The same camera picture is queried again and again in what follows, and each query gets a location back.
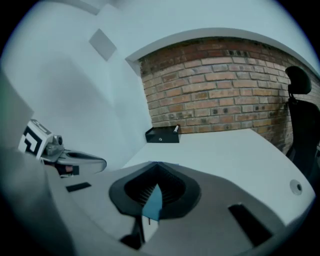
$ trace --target chair backrest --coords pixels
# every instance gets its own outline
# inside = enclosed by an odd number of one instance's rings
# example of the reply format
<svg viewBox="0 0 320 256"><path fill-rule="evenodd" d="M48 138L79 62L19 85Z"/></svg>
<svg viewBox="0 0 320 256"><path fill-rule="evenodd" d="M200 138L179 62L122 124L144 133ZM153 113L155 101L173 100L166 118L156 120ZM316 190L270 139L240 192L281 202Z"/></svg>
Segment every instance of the chair backrest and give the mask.
<svg viewBox="0 0 320 256"><path fill-rule="evenodd" d="M295 99L293 96L311 91L311 82L306 72L297 66L288 67L285 72L291 81L288 85L294 150L291 160L308 178L320 140L320 110L315 104Z"/></svg>

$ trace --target blue triangular tip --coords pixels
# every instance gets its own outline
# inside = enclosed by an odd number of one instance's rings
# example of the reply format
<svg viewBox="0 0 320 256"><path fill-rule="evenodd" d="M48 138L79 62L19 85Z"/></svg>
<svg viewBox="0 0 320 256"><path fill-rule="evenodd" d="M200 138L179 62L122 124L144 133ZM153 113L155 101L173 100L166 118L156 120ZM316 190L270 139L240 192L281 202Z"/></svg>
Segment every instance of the blue triangular tip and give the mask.
<svg viewBox="0 0 320 256"><path fill-rule="evenodd" d="M158 222L161 209L162 192L157 184L142 209L142 215Z"/></svg>

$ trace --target table top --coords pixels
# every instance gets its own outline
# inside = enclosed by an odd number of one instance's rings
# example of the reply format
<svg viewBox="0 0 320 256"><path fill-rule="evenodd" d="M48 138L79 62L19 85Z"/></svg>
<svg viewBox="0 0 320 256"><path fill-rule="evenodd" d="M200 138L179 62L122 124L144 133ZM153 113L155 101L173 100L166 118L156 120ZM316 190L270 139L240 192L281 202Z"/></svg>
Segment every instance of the table top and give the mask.
<svg viewBox="0 0 320 256"><path fill-rule="evenodd" d="M180 143L147 143L123 168L148 161L225 178L266 204L285 225L302 215L315 198L300 170L251 129L182 134ZM300 195L292 192L291 180L301 184Z"/></svg>

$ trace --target white wall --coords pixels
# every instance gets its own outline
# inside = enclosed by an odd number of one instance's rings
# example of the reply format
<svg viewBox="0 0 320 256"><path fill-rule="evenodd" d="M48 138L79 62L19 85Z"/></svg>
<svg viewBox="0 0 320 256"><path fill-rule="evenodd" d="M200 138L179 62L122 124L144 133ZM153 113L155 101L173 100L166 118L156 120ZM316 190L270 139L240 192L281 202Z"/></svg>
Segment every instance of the white wall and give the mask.
<svg viewBox="0 0 320 256"><path fill-rule="evenodd" d="M40 2L17 28L1 66L34 110L69 149L121 168L152 127L141 78L115 52L106 62L90 45L99 26L78 8Z"/></svg>
<svg viewBox="0 0 320 256"><path fill-rule="evenodd" d="M275 46L320 74L303 31L273 0L115 0L98 18L129 60L187 39L229 36Z"/></svg>

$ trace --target black slot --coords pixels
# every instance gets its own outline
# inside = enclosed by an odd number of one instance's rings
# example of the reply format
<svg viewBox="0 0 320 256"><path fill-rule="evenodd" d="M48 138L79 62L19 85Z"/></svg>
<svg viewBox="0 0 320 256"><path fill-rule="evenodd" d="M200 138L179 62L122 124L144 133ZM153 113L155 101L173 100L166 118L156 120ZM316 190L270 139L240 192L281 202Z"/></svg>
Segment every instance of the black slot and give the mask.
<svg viewBox="0 0 320 256"><path fill-rule="evenodd" d="M68 192L73 192L73 191L82 190L88 187L91 187L91 185L88 182L84 182L76 185L66 186L65 188L66 190L68 190Z"/></svg>
<svg viewBox="0 0 320 256"><path fill-rule="evenodd" d="M255 247L272 237L270 231L242 204L232 205L228 209Z"/></svg>

